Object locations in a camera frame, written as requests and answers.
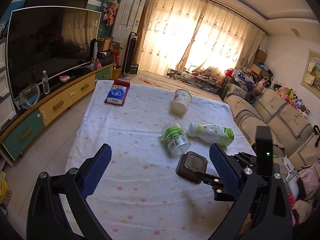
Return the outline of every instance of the picture frame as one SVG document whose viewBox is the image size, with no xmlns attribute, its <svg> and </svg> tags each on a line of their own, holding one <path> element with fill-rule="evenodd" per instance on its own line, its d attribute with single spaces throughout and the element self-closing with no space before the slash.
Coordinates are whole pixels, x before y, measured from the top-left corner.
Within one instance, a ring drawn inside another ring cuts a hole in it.
<svg viewBox="0 0 320 240">
<path fill-rule="evenodd" d="M 320 99 L 320 53 L 309 50 L 301 85 Z"/>
</svg>

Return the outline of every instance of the glass coffee table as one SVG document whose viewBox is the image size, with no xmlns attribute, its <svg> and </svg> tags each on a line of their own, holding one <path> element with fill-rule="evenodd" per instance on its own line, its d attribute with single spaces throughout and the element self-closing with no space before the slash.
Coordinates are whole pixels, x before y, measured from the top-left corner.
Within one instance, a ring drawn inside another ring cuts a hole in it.
<svg viewBox="0 0 320 240">
<path fill-rule="evenodd" d="M 171 68 L 168 68 L 166 76 L 214 94 L 218 94 L 219 89 L 221 88 L 218 85 L 217 78 L 215 77 L 209 78 L 207 76 L 195 75 L 187 71 L 180 72 Z"/>
</svg>

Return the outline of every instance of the storage cabinet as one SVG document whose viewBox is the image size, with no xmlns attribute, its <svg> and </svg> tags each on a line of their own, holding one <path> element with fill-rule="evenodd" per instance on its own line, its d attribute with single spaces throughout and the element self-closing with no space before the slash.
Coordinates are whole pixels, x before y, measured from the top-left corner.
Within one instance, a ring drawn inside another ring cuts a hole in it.
<svg viewBox="0 0 320 240">
<path fill-rule="evenodd" d="M 72 93 L 73 89 L 69 87 L 39 107 L 45 126 L 73 104 Z"/>
<path fill-rule="evenodd" d="M 4 51 L 4 47 L 5 47 L 5 42 L 0 44 L 0 68 L 5 66 L 5 51 Z"/>
<path fill-rule="evenodd" d="M 10 94 L 7 94 L 4 100 L 0 103 L 0 130 L 9 122 L 15 115 L 16 111 L 14 109 Z"/>
<path fill-rule="evenodd" d="M 7 71 L 4 70 L 0 72 L 0 100 L 8 93 L 9 93 L 9 86 L 7 81 Z"/>
<path fill-rule="evenodd" d="M 71 90 L 73 90 L 70 94 L 72 94 L 72 101 L 75 103 L 78 101 L 81 97 L 89 93 L 91 90 L 94 89 L 95 86 L 95 76 L 92 75 L 90 77 L 85 78 L 84 80 L 81 80 L 77 84 L 73 85 Z"/>
<path fill-rule="evenodd" d="M 13 129 L 3 141 L 3 145 L 15 160 L 43 128 L 44 123 L 40 117 L 40 111 L 36 109 Z"/>
<path fill-rule="evenodd" d="M 104 70 L 99 71 L 96 73 L 96 79 L 98 80 L 109 80 L 112 77 L 112 66 L 108 67 Z"/>
</svg>

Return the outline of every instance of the blue rubber gripper pad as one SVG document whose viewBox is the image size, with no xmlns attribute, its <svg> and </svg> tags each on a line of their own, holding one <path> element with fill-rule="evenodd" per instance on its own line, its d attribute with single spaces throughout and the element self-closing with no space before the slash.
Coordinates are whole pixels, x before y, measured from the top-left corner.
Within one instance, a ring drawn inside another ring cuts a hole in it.
<svg viewBox="0 0 320 240">
<path fill-rule="evenodd" d="M 83 188 L 81 195 L 84 199 L 94 193 L 100 179 L 103 176 L 107 166 L 111 161 L 112 150 L 109 145 L 107 145 L 99 154 L 96 161 L 91 165 L 89 171 L 83 178 Z"/>
<path fill-rule="evenodd" d="M 239 177 L 227 161 L 227 155 L 212 144 L 209 150 L 209 157 L 226 190 L 237 199 L 241 193 L 239 189 Z"/>
</svg>

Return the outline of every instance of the tv stand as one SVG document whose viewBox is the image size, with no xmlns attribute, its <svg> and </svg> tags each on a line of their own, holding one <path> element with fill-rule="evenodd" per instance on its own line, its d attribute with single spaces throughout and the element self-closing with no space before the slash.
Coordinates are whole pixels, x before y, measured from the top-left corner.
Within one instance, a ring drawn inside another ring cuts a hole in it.
<svg viewBox="0 0 320 240">
<path fill-rule="evenodd" d="M 12 166 L 25 147 L 36 137 L 45 127 L 64 110 L 82 98 L 95 88 L 97 80 L 109 80 L 112 76 L 112 69 L 115 63 L 111 63 L 100 69 L 89 70 L 88 73 L 70 70 L 64 75 L 70 79 L 62 83 L 57 76 L 49 80 L 50 93 L 41 94 L 36 105 L 28 110 L 18 111 L 18 118 L 0 134 L 0 144 L 6 153 L 0 149 L 1 155 L 8 154 L 6 161 Z"/>
</svg>

